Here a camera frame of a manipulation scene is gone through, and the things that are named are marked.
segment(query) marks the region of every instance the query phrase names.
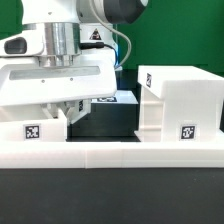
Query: green wall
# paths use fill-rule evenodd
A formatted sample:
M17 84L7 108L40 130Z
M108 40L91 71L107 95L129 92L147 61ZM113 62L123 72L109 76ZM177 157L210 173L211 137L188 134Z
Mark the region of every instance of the green wall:
M1 0L0 39L20 33L21 19L21 0ZM223 0L151 0L138 21L118 27L133 44L125 68L194 65L224 75Z
M21 0L0 0L0 39L22 31Z

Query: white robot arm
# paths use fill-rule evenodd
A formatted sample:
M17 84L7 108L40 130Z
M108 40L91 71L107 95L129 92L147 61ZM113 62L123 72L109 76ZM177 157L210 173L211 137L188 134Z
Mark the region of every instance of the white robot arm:
M90 112L91 99L113 96L117 90L114 51L83 46L114 43L112 24L132 23L148 0L22 3L23 32L0 41L0 109L10 114L13 106L29 114L40 105L47 117L57 117L60 108L74 123ZM99 30L99 40L88 38Z

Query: dark gray surface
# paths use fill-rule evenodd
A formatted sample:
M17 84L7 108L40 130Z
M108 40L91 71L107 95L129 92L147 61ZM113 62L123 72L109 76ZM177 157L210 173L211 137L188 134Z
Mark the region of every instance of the dark gray surface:
M223 169L0 170L1 224L223 224Z

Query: sticker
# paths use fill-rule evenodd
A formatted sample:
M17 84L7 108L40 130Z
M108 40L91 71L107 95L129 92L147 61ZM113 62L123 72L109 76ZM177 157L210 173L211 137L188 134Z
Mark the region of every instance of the sticker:
M79 102L79 112L83 111L83 100Z
M25 125L24 126L24 138L25 140L38 140L40 139L40 125Z
M151 88L151 86L152 86L152 75L150 75L149 73L147 73L146 85L147 85L149 88Z
M108 97L108 98L99 98L97 99L98 102L112 102L112 103L116 103L117 102L117 98L116 97Z
M94 30L93 34L89 38L90 40L102 40L101 36L99 34L99 31L97 29Z
M181 127L180 140L195 140L196 125L184 125Z

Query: black cable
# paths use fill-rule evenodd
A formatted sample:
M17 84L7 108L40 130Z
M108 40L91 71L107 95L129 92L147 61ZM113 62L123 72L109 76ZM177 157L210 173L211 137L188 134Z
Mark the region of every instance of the black cable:
M118 56L117 56L117 52L116 50L110 46L109 44L104 44L103 42L95 42L95 43L81 43L80 44L80 49L81 50L88 50L88 49L100 49L100 48L104 48L104 47L108 47L112 50L114 50L115 53L115 65L118 63Z

